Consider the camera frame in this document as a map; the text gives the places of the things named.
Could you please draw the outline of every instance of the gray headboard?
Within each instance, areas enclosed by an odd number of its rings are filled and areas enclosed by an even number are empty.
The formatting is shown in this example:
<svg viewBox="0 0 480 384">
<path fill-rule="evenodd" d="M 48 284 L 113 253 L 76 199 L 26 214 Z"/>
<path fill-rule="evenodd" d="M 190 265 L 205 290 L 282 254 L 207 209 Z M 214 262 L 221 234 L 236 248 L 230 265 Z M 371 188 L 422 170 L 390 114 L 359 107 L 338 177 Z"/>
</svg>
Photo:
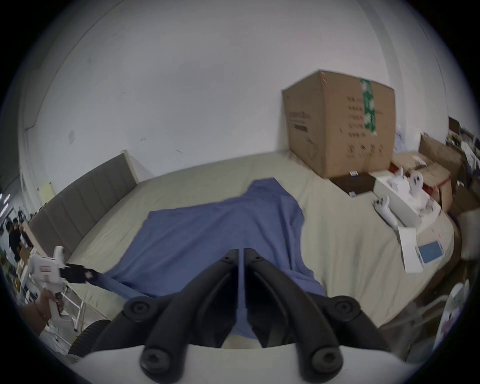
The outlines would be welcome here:
<svg viewBox="0 0 480 384">
<path fill-rule="evenodd" d="M 61 245 L 67 261 L 87 233 L 137 182 L 126 151 L 91 170 L 50 200 L 28 223 L 34 245 L 38 243 L 50 257 Z"/>
</svg>

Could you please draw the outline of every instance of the brown cardboard box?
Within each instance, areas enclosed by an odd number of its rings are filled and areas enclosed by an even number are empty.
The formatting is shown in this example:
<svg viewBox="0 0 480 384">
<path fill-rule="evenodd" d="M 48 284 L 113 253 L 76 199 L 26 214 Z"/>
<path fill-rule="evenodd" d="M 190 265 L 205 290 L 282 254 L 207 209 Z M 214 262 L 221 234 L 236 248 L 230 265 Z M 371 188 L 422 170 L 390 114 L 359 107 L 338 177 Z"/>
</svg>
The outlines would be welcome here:
<svg viewBox="0 0 480 384">
<path fill-rule="evenodd" d="M 392 165 L 390 168 L 392 172 L 403 168 L 407 176 L 413 171 L 420 172 L 423 176 L 423 189 L 445 212 L 450 210 L 453 196 L 449 170 L 418 152 L 395 153 L 392 156 Z"/>
<path fill-rule="evenodd" d="M 465 187 L 468 187 L 469 174 L 467 155 L 465 154 L 465 152 L 462 151 L 461 148 L 458 148 L 453 143 L 447 142 L 447 146 L 449 148 L 452 148 L 455 152 L 459 153 L 462 156 L 462 166 L 460 167 L 460 171 L 458 172 L 457 180 L 460 181 Z"/>
<path fill-rule="evenodd" d="M 469 190 L 480 201 L 480 178 L 478 176 L 473 177 Z"/>
<path fill-rule="evenodd" d="M 455 190 L 458 173 L 462 167 L 462 155 L 426 134 L 421 136 L 419 152 L 450 171 L 452 190 Z"/>
<path fill-rule="evenodd" d="M 284 90 L 283 102 L 291 151 L 321 177 L 388 169 L 396 125 L 392 88 L 318 71 Z"/>
<path fill-rule="evenodd" d="M 450 212 L 453 216 L 458 217 L 464 212 L 473 211 L 479 207 L 480 199 L 477 199 L 473 193 L 460 185 L 457 188 Z"/>
<path fill-rule="evenodd" d="M 430 166 L 434 164 L 434 162 L 418 152 L 403 152 L 392 155 L 392 164 L 397 168 L 403 168 L 404 172 L 409 174 L 416 169 Z"/>
</svg>

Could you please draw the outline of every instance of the bed mattress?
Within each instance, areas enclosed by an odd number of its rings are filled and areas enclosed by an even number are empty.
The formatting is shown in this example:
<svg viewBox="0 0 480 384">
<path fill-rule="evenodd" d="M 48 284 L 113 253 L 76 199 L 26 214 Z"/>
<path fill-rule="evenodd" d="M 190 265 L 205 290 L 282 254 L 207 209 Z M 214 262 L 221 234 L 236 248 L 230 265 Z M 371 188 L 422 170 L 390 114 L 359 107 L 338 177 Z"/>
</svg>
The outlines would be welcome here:
<svg viewBox="0 0 480 384">
<path fill-rule="evenodd" d="M 106 272 L 125 254 L 149 212 L 240 196 L 254 180 L 266 178 L 275 178 L 299 203 L 305 216 L 303 261 L 327 295 L 354 297 L 377 326 L 399 314 L 452 256 L 453 227 L 442 212 L 418 235 L 418 245 L 439 240 L 445 257 L 421 274 L 407 275 L 395 233 L 373 208 L 374 194 L 351 198 L 287 152 L 207 164 L 141 182 L 85 236 L 69 263 Z M 125 303 L 95 286 L 71 286 L 109 319 Z"/>
</svg>

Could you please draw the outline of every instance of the clutter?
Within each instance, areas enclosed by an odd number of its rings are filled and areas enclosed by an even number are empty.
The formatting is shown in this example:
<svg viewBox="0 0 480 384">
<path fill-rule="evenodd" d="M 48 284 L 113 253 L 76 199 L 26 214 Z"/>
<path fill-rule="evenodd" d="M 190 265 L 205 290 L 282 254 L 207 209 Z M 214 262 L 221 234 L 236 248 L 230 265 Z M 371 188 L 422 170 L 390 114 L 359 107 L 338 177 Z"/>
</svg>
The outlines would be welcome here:
<svg viewBox="0 0 480 384">
<path fill-rule="evenodd" d="M 397 185 L 398 189 L 395 190 L 392 185 Z M 413 197 L 411 190 L 410 181 L 400 171 L 396 175 L 389 172 L 378 176 L 373 187 L 373 193 L 379 199 L 386 200 L 389 196 L 390 210 L 406 227 L 416 228 L 420 233 L 435 222 L 441 208 L 423 189 L 415 190 L 417 197 Z"/>
<path fill-rule="evenodd" d="M 346 192 L 350 197 L 356 197 L 366 192 L 373 191 L 375 185 L 375 177 L 369 173 L 361 175 L 345 175 L 331 178 L 330 181 L 342 191 Z"/>
<path fill-rule="evenodd" d="M 417 230 L 415 228 L 398 228 L 402 247 L 405 273 L 422 273 L 423 266 L 417 253 Z"/>
<path fill-rule="evenodd" d="M 428 264 L 445 256 L 445 252 L 440 242 L 434 241 L 419 247 L 419 254 L 422 263 Z"/>
<path fill-rule="evenodd" d="M 452 190 L 454 191 L 462 167 L 462 155 L 426 134 L 421 136 L 419 152 L 450 171 Z"/>
<path fill-rule="evenodd" d="M 480 160 L 475 156 L 470 146 L 466 142 L 462 142 L 461 148 L 467 157 L 468 165 L 470 166 L 472 172 L 480 169 Z"/>
<path fill-rule="evenodd" d="M 462 233 L 462 260 L 480 259 L 480 208 L 462 213 L 457 220 Z"/>
<path fill-rule="evenodd" d="M 418 152 L 393 154 L 390 170 L 396 172 L 403 168 L 407 176 L 417 171 L 423 176 L 423 189 L 440 204 L 444 212 L 452 205 L 452 186 L 450 171 Z"/>
<path fill-rule="evenodd" d="M 395 92 L 318 71 L 283 91 L 290 150 L 324 178 L 388 169 L 395 142 Z"/>
</svg>

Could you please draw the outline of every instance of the blue sheet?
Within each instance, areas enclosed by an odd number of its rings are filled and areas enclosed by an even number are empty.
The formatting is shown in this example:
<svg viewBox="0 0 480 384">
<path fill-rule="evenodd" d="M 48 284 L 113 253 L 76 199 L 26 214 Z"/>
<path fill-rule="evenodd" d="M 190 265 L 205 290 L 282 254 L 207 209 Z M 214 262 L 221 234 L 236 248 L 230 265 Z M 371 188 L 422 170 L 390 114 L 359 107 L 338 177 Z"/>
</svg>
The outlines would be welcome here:
<svg viewBox="0 0 480 384">
<path fill-rule="evenodd" d="M 125 299 L 181 291 L 230 249 L 253 248 L 307 292 L 324 295 L 301 258 L 304 218 L 297 201 L 275 179 L 256 180 L 240 197 L 220 203 L 150 212 L 119 263 L 97 285 Z M 239 270 L 236 334 L 255 337 L 246 321 Z"/>
</svg>

